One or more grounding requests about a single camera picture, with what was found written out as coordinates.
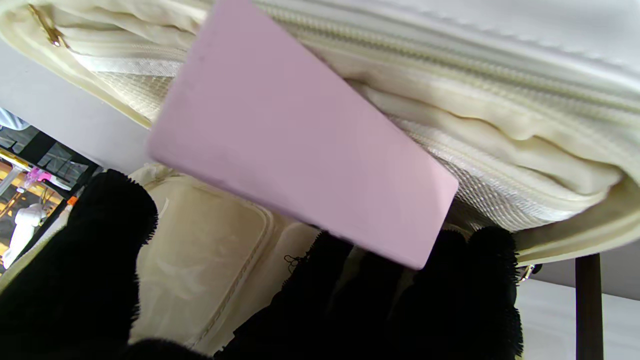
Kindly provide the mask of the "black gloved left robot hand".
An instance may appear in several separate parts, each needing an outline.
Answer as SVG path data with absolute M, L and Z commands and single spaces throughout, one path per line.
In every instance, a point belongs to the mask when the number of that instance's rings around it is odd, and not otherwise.
M 3 360 L 206 360 L 161 338 L 130 342 L 137 257 L 158 223 L 150 194 L 116 170 L 89 182 L 58 231 L 1 292 Z M 524 340 L 509 231 L 442 230 L 397 297 L 404 268 L 322 231 L 270 304 L 214 360 L 515 360 Z

